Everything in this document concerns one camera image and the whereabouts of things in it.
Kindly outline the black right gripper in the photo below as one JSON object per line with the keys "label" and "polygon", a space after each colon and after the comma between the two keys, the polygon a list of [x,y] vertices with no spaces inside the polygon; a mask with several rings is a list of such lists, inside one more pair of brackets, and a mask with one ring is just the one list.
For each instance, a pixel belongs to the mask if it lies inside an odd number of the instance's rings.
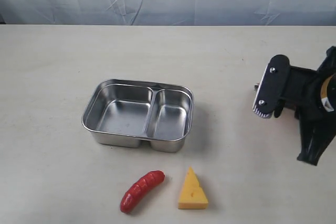
{"label": "black right gripper", "polygon": [[303,85],[304,104],[295,106],[301,151],[298,161],[316,166],[335,138],[335,46]]}

